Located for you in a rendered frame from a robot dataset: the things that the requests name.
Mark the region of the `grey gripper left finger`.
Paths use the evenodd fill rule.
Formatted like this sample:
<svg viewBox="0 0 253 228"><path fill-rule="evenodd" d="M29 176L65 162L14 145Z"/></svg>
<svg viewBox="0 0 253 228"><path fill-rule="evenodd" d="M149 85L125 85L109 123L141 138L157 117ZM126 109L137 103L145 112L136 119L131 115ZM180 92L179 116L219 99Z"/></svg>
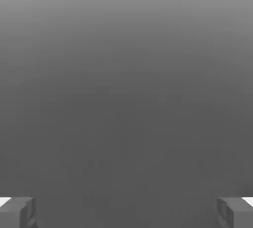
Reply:
<svg viewBox="0 0 253 228"><path fill-rule="evenodd" d="M0 197L0 228L38 228L36 199Z"/></svg>

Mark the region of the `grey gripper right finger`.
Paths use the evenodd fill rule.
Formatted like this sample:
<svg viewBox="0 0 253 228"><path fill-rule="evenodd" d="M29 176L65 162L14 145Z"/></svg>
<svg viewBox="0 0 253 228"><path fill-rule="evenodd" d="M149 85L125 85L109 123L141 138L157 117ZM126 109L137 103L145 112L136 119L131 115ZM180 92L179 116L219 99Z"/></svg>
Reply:
<svg viewBox="0 0 253 228"><path fill-rule="evenodd" d="M253 197L219 197L216 211L220 228L253 228Z"/></svg>

